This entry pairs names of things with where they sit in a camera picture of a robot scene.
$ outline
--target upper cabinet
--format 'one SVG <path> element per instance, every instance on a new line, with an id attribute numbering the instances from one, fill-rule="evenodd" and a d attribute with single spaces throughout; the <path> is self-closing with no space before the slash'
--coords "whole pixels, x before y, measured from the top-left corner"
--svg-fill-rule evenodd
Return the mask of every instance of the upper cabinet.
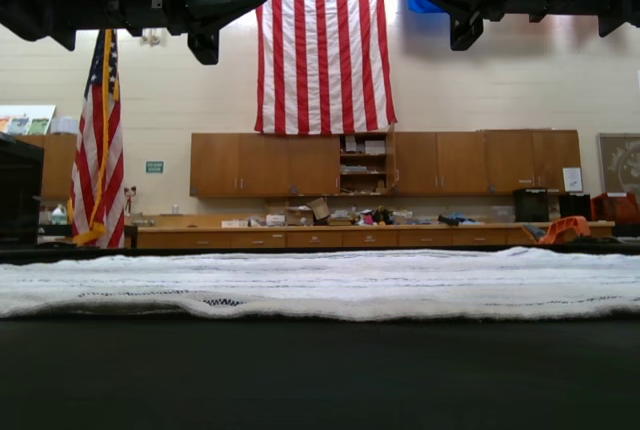
<path id="1" fill-rule="evenodd" d="M 533 139 L 528 131 L 489 131 L 486 136 L 489 191 L 510 193 L 536 186 Z"/>
<path id="2" fill-rule="evenodd" d="M 340 137 L 287 140 L 289 195 L 340 193 Z"/>
<path id="3" fill-rule="evenodd" d="M 575 131 L 391 130 L 348 138 L 194 134 L 191 195 L 507 195 L 530 187 L 564 192 L 565 167 L 580 167 Z"/>
<path id="4" fill-rule="evenodd" d="M 289 193 L 286 138 L 240 135 L 238 181 L 244 196 L 282 196 Z"/>
<path id="5" fill-rule="evenodd" d="M 191 184 L 194 197 L 226 197 L 239 192 L 240 135 L 191 135 Z"/>
<path id="6" fill-rule="evenodd" d="M 431 195 L 438 193 L 438 141 L 435 133 L 398 132 L 395 134 L 397 177 L 396 194 Z"/>
<path id="7" fill-rule="evenodd" d="M 487 193 L 489 182 L 484 133 L 438 133 L 437 141 L 440 193 Z"/>
<path id="8" fill-rule="evenodd" d="M 578 132 L 533 132 L 533 155 L 536 186 L 548 188 L 550 192 L 564 192 L 563 169 L 582 165 Z"/>
<path id="9" fill-rule="evenodd" d="M 63 200 L 71 197 L 71 171 L 76 157 L 76 135 L 24 135 L 18 140 L 44 148 L 42 165 L 43 200 Z"/>

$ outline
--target black container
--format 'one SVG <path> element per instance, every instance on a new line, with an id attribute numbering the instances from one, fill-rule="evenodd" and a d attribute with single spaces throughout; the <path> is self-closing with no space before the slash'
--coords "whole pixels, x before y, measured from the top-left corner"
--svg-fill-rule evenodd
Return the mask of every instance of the black container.
<path id="1" fill-rule="evenodd" d="M 560 216 L 567 217 L 584 217 L 588 222 L 593 220 L 591 215 L 591 195 L 560 195 L 558 197 L 560 204 Z"/>
<path id="2" fill-rule="evenodd" d="M 549 193 L 542 188 L 515 190 L 516 222 L 548 222 Z"/>
<path id="3" fill-rule="evenodd" d="M 37 243 L 43 158 L 42 148 L 0 133 L 0 249 Z"/>

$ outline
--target shelf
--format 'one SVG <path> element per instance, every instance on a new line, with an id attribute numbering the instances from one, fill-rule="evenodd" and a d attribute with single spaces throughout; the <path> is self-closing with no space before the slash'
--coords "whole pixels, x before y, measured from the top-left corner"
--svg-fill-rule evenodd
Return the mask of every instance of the shelf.
<path id="1" fill-rule="evenodd" d="M 371 155 L 368 153 L 341 153 L 340 158 L 385 158 L 387 155 L 385 153 L 380 153 L 377 155 Z"/>
<path id="2" fill-rule="evenodd" d="M 356 175 L 356 176 L 364 176 L 364 175 L 380 175 L 382 177 L 384 177 L 387 174 L 387 172 L 345 172 L 345 173 L 341 173 L 340 175 L 342 175 L 343 177 L 347 177 L 350 175 Z"/>

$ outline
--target american flag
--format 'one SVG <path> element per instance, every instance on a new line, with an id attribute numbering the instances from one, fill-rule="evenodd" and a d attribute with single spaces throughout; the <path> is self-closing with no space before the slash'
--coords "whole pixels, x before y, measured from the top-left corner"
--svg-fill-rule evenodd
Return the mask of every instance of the american flag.
<path id="1" fill-rule="evenodd" d="M 256 131 L 374 131 L 396 122 L 384 0 L 269 0 L 257 11 Z"/>
<path id="2" fill-rule="evenodd" d="M 115 30 L 101 30 L 91 62 L 72 172 L 74 242 L 124 245 L 124 158 Z"/>

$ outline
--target green exit sign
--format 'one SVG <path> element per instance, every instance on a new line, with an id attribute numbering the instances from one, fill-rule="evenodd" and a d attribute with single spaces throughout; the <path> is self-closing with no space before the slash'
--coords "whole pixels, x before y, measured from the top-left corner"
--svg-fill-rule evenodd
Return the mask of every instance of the green exit sign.
<path id="1" fill-rule="evenodd" d="M 163 173 L 164 162 L 147 162 L 147 173 Z"/>

